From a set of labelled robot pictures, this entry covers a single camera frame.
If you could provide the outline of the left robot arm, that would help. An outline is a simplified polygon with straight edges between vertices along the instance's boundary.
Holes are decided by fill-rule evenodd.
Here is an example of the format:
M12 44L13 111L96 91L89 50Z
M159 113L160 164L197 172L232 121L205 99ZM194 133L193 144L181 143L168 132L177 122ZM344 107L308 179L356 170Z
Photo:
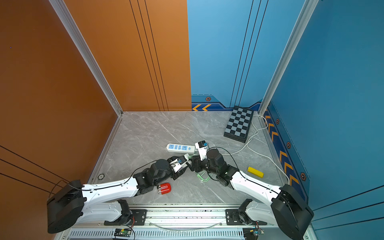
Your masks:
M123 225L131 218L126 201L159 187L169 178L184 173L188 155L173 156L146 164L142 172L129 178L104 184L71 181L47 201L48 233L56 234L78 223L104 221L106 225Z

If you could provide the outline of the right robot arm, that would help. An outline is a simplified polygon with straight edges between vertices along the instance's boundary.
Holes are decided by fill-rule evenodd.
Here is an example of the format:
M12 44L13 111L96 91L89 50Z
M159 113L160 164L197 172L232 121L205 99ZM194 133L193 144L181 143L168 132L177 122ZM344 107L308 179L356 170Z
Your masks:
M279 187L254 179L237 166L227 164L216 148L209 149L205 158L191 157L187 166L193 172L215 174L223 186L249 195L238 208L243 225L265 222L278 226L292 240L304 238L314 212L294 187L288 184Z

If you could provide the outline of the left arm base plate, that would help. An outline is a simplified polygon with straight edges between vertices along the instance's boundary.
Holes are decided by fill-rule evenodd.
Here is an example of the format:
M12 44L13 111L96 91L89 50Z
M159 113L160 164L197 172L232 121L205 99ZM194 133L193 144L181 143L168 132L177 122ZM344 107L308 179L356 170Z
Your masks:
M143 226L146 221L147 210L146 209L133 209L127 213L122 213L119 218L113 222L104 221L105 226Z

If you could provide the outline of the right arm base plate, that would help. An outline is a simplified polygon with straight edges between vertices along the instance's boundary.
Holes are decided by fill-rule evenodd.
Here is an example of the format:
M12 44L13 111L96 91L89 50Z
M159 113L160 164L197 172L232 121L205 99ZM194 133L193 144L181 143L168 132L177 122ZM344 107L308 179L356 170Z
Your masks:
M249 217L246 217L244 213L239 212L238 209L226 209L226 223L228 226L237 226L237 225L255 225L255 226L266 226L267 223L263 221L253 221Z

